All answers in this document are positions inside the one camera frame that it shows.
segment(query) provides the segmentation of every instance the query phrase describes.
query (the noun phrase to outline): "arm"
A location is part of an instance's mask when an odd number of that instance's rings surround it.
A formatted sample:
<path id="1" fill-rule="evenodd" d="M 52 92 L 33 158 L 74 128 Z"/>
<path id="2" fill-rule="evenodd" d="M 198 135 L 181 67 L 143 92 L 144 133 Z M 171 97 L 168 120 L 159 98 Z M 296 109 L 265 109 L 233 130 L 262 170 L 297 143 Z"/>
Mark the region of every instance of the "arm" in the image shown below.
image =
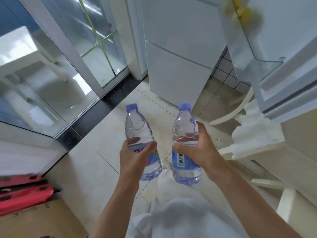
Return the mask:
<path id="1" fill-rule="evenodd" d="M 180 144 L 173 150 L 194 160 L 220 188 L 251 238 L 301 238 L 262 196 L 219 154 L 205 126 L 197 122 L 199 140 L 195 147 Z"/>
<path id="2" fill-rule="evenodd" d="M 103 209 L 91 238 L 124 238 L 128 229 L 135 195 L 149 154 L 157 143 L 150 143 L 140 153 L 128 149 L 123 143 L 120 151 L 120 176 L 117 186 Z"/>

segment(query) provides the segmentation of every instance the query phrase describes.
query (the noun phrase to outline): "sliding glass door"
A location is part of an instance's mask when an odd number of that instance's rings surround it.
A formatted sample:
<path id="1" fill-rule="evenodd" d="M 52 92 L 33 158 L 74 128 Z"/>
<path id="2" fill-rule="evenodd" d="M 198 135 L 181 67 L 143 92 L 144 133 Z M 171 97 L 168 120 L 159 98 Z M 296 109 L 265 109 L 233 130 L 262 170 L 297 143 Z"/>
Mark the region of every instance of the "sliding glass door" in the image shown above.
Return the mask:
<path id="1" fill-rule="evenodd" d="M 107 0 L 19 0 L 98 97 L 127 74 Z"/>

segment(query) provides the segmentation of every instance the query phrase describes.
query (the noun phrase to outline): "hand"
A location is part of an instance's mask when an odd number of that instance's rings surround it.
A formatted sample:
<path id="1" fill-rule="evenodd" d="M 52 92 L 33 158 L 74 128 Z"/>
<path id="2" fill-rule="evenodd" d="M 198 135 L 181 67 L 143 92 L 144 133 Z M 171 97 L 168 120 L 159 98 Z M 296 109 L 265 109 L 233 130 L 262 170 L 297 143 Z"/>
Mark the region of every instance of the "hand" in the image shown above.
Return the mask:
<path id="1" fill-rule="evenodd" d="M 229 165 L 217 151 L 217 148 L 212 142 L 204 124 L 197 122 L 197 125 L 199 139 L 194 147 L 174 144 L 172 149 L 190 157 L 196 164 L 206 171 L 209 179 L 214 180 L 219 173 L 227 169 Z"/>
<path id="2" fill-rule="evenodd" d="M 129 144 L 136 143 L 140 138 L 128 139 Z M 150 153 L 154 152 L 157 146 L 155 141 L 148 144 L 139 153 L 132 152 L 125 141 L 120 151 L 120 176 L 118 184 L 124 188 L 132 188 L 135 192 L 139 189 L 139 181 L 144 172 L 144 168 Z"/>

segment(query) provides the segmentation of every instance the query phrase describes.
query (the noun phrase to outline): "barcode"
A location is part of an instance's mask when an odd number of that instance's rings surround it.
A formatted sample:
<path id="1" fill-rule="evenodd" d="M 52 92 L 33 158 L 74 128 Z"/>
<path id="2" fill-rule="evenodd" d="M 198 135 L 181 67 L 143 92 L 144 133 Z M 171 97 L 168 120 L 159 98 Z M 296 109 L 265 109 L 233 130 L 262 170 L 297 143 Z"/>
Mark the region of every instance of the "barcode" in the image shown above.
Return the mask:
<path id="1" fill-rule="evenodd" d="M 177 154 L 177 165 L 180 167 L 185 167 L 183 154 Z"/>

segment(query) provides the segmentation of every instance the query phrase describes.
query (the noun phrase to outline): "cardboard box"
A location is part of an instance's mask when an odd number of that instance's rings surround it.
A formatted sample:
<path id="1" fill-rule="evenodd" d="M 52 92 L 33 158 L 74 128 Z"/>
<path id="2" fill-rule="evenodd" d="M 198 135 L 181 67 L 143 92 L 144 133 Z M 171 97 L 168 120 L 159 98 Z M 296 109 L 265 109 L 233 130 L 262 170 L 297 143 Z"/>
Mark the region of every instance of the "cardboard box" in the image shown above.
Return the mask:
<path id="1" fill-rule="evenodd" d="M 0 216 L 1 238 L 86 238 L 84 226 L 63 200 Z"/>

